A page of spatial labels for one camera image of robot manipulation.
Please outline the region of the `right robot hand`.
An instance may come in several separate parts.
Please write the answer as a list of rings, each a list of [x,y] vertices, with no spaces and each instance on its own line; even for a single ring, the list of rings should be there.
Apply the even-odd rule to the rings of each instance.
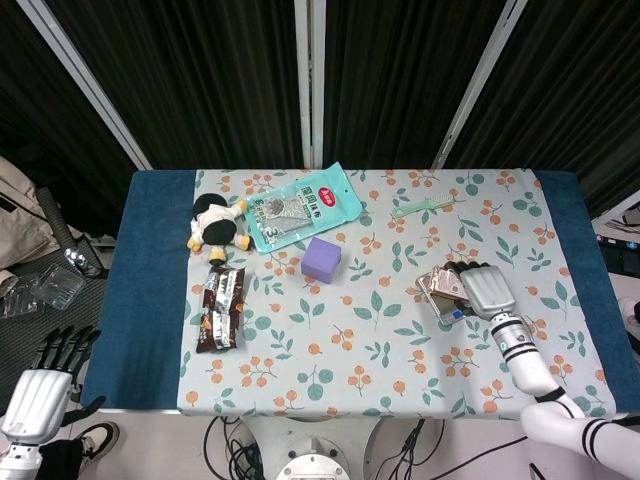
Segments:
[[[497,266],[486,262],[449,261],[444,269],[453,272],[461,281],[471,309],[479,318],[492,320],[515,311],[515,298]]]

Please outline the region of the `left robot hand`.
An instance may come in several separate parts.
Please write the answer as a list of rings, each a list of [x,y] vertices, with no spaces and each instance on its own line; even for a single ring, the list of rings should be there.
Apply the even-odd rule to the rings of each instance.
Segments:
[[[13,444],[42,445],[62,427],[95,413],[106,401],[96,397],[87,406],[68,411],[71,398],[83,391],[79,374],[101,331],[69,326],[52,330],[38,345],[29,368],[14,388],[0,432]]]

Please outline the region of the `red brown small packet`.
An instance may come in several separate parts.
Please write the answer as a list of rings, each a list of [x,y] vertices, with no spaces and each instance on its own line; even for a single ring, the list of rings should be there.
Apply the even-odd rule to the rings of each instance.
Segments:
[[[466,291],[456,273],[440,266],[435,266],[430,273],[428,291],[431,295],[443,298],[468,300]]]

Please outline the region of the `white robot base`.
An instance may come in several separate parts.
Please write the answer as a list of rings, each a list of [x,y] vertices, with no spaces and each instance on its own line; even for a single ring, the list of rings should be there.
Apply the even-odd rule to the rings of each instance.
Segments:
[[[365,480],[365,454],[379,420],[245,417],[264,480]]]

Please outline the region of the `small silver digital scale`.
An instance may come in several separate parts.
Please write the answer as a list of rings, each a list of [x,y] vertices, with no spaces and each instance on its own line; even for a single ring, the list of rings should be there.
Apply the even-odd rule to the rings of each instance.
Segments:
[[[451,327],[454,324],[462,320],[467,320],[475,315],[470,304],[465,300],[452,299],[438,296],[436,293],[430,293],[428,290],[430,280],[431,275],[425,274],[418,277],[415,284],[424,294],[426,301],[434,311],[440,327]]]

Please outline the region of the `black white sneaker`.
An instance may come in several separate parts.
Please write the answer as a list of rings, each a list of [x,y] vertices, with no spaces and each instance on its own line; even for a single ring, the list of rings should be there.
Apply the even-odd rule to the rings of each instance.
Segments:
[[[76,440],[81,442],[80,469],[97,462],[108,454],[120,437],[119,426],[111,421],[94,424],[81,432]]]

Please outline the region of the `clear plastic tray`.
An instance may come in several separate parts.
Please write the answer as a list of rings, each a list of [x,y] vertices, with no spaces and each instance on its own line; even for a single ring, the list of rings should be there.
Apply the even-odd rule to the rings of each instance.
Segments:
[[[44,273],[19,277],[0,295],[0,320],[37,313],[45,306],[66,310],[84,286],[82,276],[57,264]]]

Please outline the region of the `blue table cover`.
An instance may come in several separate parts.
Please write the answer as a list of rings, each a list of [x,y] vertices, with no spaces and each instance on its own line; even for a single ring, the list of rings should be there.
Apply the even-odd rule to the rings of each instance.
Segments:
[[[620,413],[640,412],[637,366],[577,176],[538,170],[568,256],[586,324]],[[179,241],[196,180],[193,170],[133,174],[81,399],[106,407],[174,410],[188,255]]]

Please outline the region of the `purple cube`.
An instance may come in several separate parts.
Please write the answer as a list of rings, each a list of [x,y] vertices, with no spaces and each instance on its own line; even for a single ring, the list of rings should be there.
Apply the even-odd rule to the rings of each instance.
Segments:
[[[314,237],[311,239],[301,262],[301,273],[325,284],[333,281],[341,261],[341,248]]]

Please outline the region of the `beige jacket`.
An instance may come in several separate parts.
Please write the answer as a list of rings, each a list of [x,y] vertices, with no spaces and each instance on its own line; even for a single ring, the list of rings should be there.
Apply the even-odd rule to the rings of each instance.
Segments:
[[[9,268],[58,250],[35,184],[0,155],[0,298],[17,283]]]

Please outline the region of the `teal dishcloth package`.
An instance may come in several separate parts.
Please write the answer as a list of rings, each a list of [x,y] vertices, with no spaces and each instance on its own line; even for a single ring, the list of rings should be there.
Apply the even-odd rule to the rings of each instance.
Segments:
[[[261,254],[358,219],[360,199],[339,163],[248,198],[245,220]]]

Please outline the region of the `brown snack package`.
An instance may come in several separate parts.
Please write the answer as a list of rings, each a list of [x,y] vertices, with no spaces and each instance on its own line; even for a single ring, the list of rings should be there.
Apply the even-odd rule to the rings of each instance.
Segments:
[[[197,353],[237,347],[245,269],[212,267],[204,283]]]

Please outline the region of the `black white plush toy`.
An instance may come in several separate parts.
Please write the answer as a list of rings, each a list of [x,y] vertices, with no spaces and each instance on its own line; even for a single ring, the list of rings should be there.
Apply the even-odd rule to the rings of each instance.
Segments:
[[[214,267],[220,267],[226,262],[227,245],[249,251],[254,246],[254,241],[249,234],[240,233],[236,223],[237,218],[247,213],[248,207],[245,199],[229,206],[225,198],[218,194],[200,195],[192,208],[191,235],[187,248],[198,253],[204,245],[210,246],[209,263]]]

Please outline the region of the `black curtain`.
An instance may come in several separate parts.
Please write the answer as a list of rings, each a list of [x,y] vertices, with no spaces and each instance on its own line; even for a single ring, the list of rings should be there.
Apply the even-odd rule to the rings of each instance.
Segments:
[[[154,169],[303,164],[294,0],[44,0]],[[327,0],[325,164],[428,167],[508,0]],[[0,156],[66,219],[119,228],[135,165],[17,0],[0,0]],[[640,193],[640,0],[528,0],[446,158]]]

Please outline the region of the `silver metal frame post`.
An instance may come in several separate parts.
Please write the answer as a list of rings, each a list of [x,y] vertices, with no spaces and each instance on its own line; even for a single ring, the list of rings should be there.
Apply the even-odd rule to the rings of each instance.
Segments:
[[[322,169],[326,67],[326,0],[293,0],[304,167]]]
[[[151,162],[45,0],[14,0],[139,171]]]
[[[431,164],[431,169],[442,169],[445,166],[528,2],[529,0],[505,1],[496,25]]]

